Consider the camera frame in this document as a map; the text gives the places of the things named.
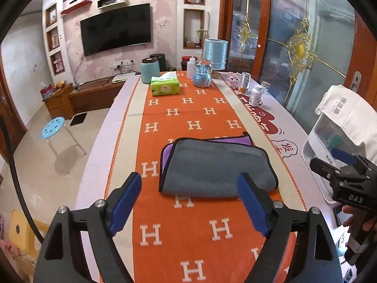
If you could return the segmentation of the person's right hand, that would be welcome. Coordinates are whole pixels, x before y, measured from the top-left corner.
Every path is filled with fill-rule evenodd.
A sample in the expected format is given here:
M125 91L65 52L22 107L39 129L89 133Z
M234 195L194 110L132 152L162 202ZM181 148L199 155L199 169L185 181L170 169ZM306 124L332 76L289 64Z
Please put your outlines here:
M357 222L361 222L363 219L362 210L359 210L352 206L345 205L343 206L342 211L343 213L350 215L350 217L343 222L344 227L349 227L351 229ZM368 221L363 222L362 228L365 232L376 232L376 216L370 218Z

